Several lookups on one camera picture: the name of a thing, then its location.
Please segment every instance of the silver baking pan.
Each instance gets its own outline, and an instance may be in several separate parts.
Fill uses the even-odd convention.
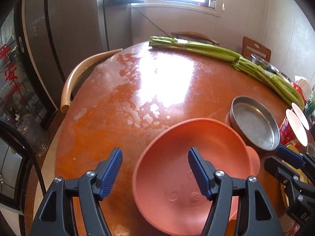
[[[278,146],[280,135],[274,117],[253,98],[234,98],[230,120],[233,129],[256,151],[273,151]]]

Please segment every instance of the table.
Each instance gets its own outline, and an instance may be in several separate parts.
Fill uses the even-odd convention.
[[[133,199],[131,178],[139,156],[155,137],[183,120],[208,117],[229,124],[231,102],[239,95],[264,104],[281,124],[287,104],[228,62],[152,49],[148,42],[131,46],[100,63],[75,96],[63,121],[56,175],[80,177],[120,147],[122,167],[110,196],[100,203],[112,234],[165,235],[142,217]],[[263,166],[258,179],[282,215],[279,183]],[[86,235],[78,198],[74,206],[79,234]],[[234,224],[229,223],[226,235],[233,234]]]

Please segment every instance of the orange silicone bowl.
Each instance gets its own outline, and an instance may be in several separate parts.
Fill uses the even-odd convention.
[[[190,169],[187,155],[191,147],[231,177],[256,176],[260,168],[256,151],[217,120],[191,119],[164,131],[140,156],[132,189],[144,218],[170,235],[200,235],[211,207]],[[230,219],[236,218],[237,205],[238,197],[233,197]]]

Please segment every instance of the metal bolt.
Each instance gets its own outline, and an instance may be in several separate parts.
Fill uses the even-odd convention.
[[[251,181],[252,183],[255,183],[257,181],[257,178],[254,176],[250,176],[248,180]]]
[[[54,181],[55,181],[56,183],[59,183],[61,180],[62,180],[62,177],[61,177],[61,176],[55,177],[55,179],[54,179]]]
[[[95,171],[90,170],[90,171],[86,172],[86,175],[87,175],[88,177],[92,177],[92,176],[95,175]]]
[[[215,174],[216,174],[217,176],[224,176],[224,172],[223,172],[222,170],[217,170],[217,171],[215,172]]]

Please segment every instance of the wooden chair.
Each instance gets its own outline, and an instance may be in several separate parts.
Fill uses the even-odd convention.
[[[270,62],[271,50],[248,37],[243,37],[242,56],[251,60],[251,55],[256,54],[267,62]]]
[[[199,42],[205,42],[205,43],[210,43],[212,45],[220,45],[219,42],[213,40],[213,39],[210,39],[209,37],[203,35],[203,34],[200,34],[200,33],[197,33],[197,32],[172,32],[171,33],[172,36],[176,37],[176,38],[179,38],[179,39],[190,39],[190,41],[199,41]]]
[[[122,49],[112,50],[108,52],[103,52],[99,54],[95,54],[91,57],[88,57],[87,59],[83,60],[80,64],[78,64],[70,73],[68,76],[65,85],[62,89],[61,94],[61,104],[60,104],[60,111],[62,113],[67,113],[69,107],[71,106],[71,93],[73,91],[73,88],[78,83],[80,76],[88,69],[90,66],[95,64],[96,62],[102,60],[102,59],[108,59],[114,54],[118,53],[119,51],[122,51]]]

